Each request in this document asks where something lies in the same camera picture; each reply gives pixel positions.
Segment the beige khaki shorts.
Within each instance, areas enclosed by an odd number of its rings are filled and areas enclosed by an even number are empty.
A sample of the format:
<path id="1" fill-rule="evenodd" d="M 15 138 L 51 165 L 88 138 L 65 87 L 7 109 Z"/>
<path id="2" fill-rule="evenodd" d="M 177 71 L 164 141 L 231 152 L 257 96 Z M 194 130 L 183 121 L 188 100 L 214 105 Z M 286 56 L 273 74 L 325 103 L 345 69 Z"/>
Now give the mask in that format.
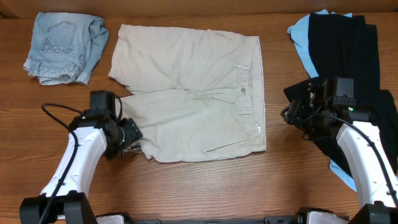
<path id="1" fill-rule="evenodd" d="M 123 114 L 148 159 L 203 162 L 266 150 L 259 37 L 122 25 L 109 76 L 130 95 Z"/>

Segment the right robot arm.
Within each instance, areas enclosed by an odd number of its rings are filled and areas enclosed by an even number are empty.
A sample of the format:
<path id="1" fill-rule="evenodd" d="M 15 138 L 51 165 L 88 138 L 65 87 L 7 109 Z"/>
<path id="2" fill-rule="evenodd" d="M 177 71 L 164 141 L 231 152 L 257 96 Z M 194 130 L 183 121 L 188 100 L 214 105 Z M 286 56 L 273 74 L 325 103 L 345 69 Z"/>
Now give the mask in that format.
<path id="1" fill-rule="evenodd" d="M 280 115 L 303 139 L 332 137 L 353 177 L 360 210 L 351 223 L 397 223 L 397 179 L 380 140 L 376 119 L 356 105 L 351 78 L 308 85 L 308 99 L 292 100 Z"/>

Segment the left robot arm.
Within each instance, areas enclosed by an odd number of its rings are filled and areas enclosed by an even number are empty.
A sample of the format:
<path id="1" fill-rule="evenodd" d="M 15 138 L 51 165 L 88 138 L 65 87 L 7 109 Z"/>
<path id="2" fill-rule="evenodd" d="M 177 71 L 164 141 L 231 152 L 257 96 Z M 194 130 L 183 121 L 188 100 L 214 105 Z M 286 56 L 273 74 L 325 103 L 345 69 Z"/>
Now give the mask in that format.
<path id="1" fill-rule="evenodd" d="M 122 101 L 110 91 L 92 91 L 90 107 L 79 112 L 68 130 L 68 145 L 56 172 L 37 197 L 25 198 L 19 209 L 22 224 L 131 223 L 127 213 L 95 216 L 88 192 L 101 156 L 123 154 L 143 135 L 131 118 L 122 117 Z"/>

